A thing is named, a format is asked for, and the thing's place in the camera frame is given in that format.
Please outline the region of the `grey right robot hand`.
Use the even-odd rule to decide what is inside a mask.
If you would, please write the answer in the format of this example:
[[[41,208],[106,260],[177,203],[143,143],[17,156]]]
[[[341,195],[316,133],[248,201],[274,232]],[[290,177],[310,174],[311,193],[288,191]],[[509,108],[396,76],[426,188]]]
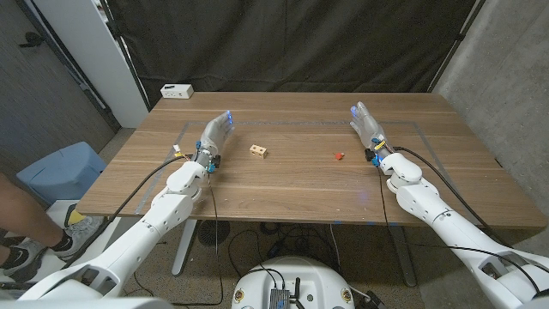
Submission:
[[[384,130],[372,117],[364,103],[357,102],[350,111],[352,115],[350,125],[358,134],[365,148],[377,154],[381,160],[389,156],[392,151],[389,149]]]

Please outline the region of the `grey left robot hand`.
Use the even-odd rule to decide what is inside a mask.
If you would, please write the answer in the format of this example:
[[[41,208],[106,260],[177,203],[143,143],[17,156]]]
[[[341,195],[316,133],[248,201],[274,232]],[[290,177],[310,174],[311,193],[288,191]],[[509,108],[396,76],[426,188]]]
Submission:
[[[226,140],[233,131],[234,126],[230,111],[225,111],[209,121],[202,132],[199,140],[200,146],[194,161],[207,167],[214,157],[221,154]]]

